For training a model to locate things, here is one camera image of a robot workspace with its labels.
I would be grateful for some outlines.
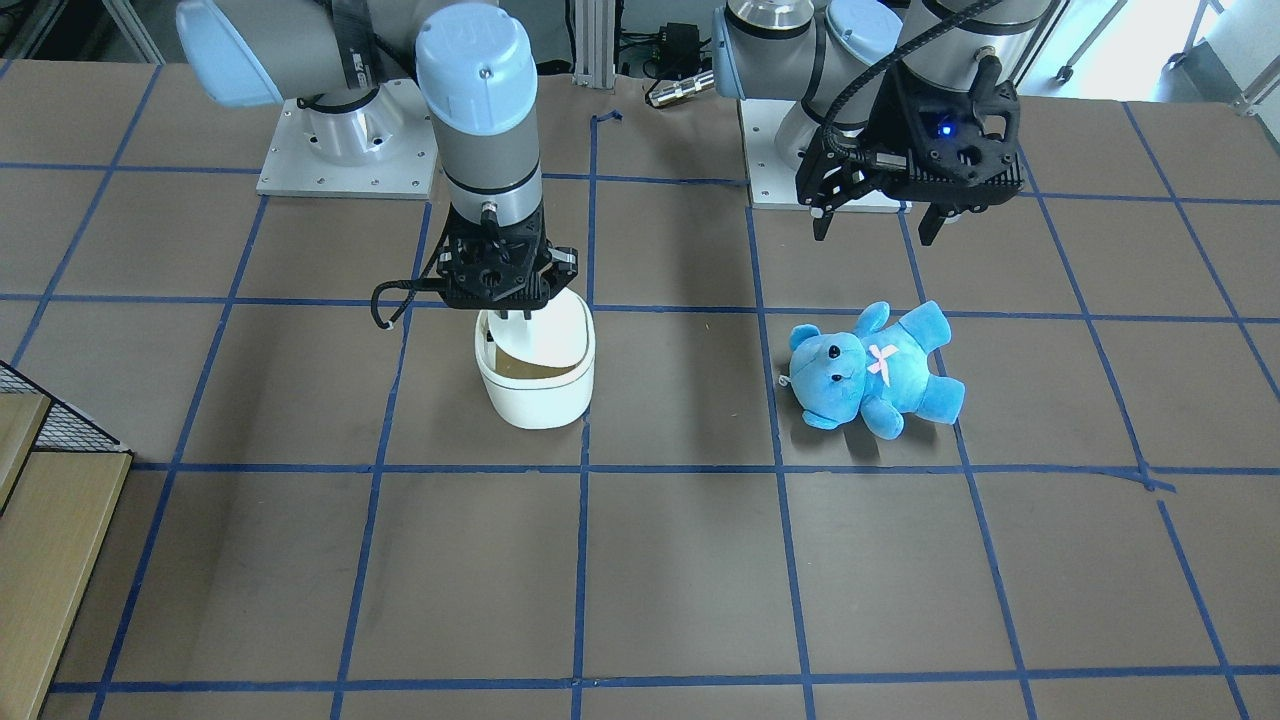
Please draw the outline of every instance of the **white trash bin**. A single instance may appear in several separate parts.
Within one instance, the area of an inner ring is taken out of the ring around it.
[[[595,324],[586,302],[562,290],[535,310],[493,310],[476,318],[476,365],[503,420],[526,430],[559,428],[579,419],[595,384]]]

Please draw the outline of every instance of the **white mounting plate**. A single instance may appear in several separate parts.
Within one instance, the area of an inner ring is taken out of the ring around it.
[[[291,197],[381,197],[426,200],[435,177],[435,131],[422,94],[412,81],[383,86],[404,113],[404,127],[384,143],[376,163],[338,165],[316,155],[310,146],[303,111],[288,100],[271,137],[271,149],[257,178],[259,195]]]
[[[774,210],[808,210],[796,202],[796,173],[778,156],[773,136],[791,106],[791,100],[742,100],[742,146],[746,173],[751,179],[751,206]],[[838,213],[897,213],[902,202],[881,192],[846,202]]]

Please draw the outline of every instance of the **blue joint cap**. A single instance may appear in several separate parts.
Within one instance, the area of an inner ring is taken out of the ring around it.
[[[175,14],[187,61],[214,102],[228,108],[284,102],[275,81],[214,0],[182,0]]]
[[[431,113],[476,136],[500,135],[524,120],[538,97],[529,33],[495,5],[448,5],[417,35],[417,78]]]
[[[877,0],[831,0],[827,24],[854,58],[874,65],[893,51],[902,20]]]
[[[728,22],[724,19],[723,5],[716,8],[712,20],[712,69],[716,70],[716,92],[723,97],[746,100],[742,81],[737,77],[737,65],[733,64],[733,42]]]

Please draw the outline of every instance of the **bin lid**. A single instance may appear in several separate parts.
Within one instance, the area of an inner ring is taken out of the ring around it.
[[[545,368],[572,368],[586,357],[586,305],[571,290],[562,290],[541,310],[526,320],[512,311],[503,320],[489,313],[489,334],[516,360]]]

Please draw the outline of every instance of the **blue teddy bear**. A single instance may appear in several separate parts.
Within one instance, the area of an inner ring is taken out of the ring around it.
[[[951,342],[951,324],[932,300],[884,328],[888,302],[877,302],[858,318],[850,333],[822,334],[814,325],[791,331],[790,384],[804,407],[804,421],[832,430],[859,411],[873,433],[893,439],[902,414],[934,423],[955,423],[964,404],[964,383],[929,373],[928,356]]]

